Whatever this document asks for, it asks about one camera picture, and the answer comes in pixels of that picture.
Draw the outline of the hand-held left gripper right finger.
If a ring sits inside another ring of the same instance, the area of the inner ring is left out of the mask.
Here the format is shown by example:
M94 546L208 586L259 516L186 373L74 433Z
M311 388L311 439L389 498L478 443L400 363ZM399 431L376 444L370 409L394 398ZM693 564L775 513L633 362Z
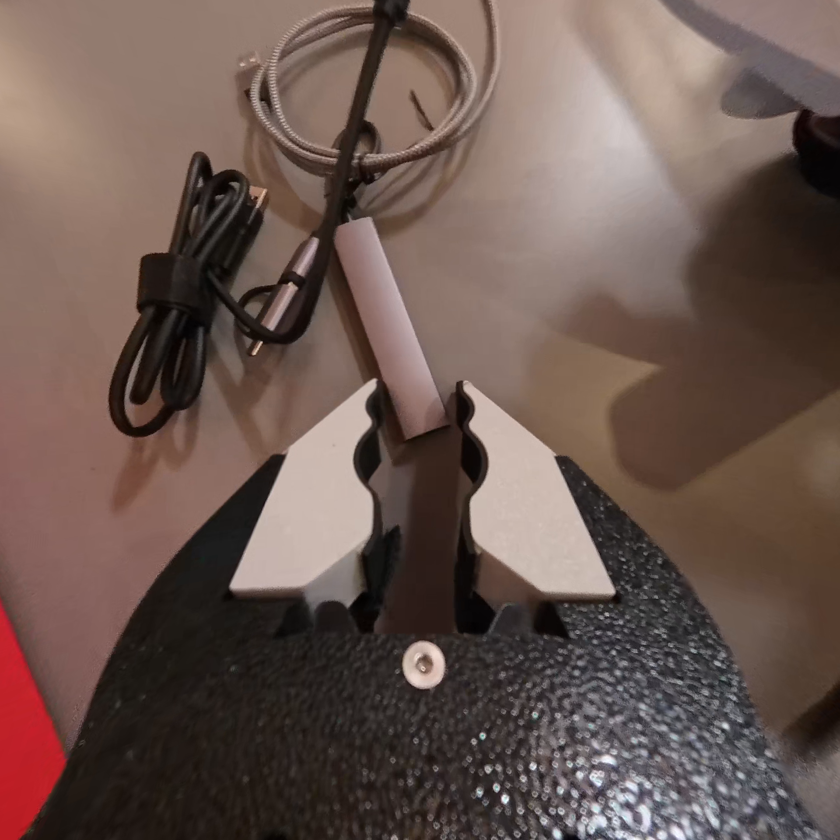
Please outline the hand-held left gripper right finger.
M455 407L466 482L457 607L611 601L615 585L558 456L468 381L457 384Z

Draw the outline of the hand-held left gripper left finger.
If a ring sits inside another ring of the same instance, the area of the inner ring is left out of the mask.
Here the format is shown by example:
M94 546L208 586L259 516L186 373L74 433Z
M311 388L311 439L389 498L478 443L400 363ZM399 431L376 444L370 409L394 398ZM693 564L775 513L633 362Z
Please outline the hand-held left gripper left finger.
M283 454L232 596L382 609L392 532L371 480L383 461L384 394L380 380L366 382Z

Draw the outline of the grey usb hub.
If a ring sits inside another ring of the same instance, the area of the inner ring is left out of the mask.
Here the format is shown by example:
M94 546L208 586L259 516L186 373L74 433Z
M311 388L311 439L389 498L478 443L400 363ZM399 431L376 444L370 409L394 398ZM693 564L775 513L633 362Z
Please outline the grey usb hub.
M446 427L443 400L374 222L343 223L333 242L405 440Z

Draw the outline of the black hub cable grey plug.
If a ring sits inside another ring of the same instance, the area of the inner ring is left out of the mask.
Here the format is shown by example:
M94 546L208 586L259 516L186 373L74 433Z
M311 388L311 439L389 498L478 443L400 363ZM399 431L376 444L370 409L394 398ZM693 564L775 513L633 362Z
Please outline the black hub cable grey plug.
M408 6L407 1L374 2L373 28L341 134L339 156L332 172L324 214L316 233L310 237L317 248L312 252L307 270L291 268L285 271L272 288L268 308L259 315L259 319L247 316L243 320L252 339L248 350L251 355L266 344L294 343L306 332L312 320L333 252L334 236L347 203L353 157L363 132L375 78L391 32L405 20Z

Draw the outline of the red sheet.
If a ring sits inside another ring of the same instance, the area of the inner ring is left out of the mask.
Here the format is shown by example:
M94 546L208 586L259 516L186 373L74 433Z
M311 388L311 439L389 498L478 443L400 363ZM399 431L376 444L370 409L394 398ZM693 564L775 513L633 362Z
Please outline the red sheet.
M23 837L65 768L54 723L1 610L1 838Z

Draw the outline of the dark round object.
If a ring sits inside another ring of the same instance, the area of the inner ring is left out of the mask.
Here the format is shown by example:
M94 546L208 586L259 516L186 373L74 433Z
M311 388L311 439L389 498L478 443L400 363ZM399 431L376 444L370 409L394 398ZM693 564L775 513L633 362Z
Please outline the dark round object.
M839 117L801 110L793 125L793 146L805 181L839 200Z

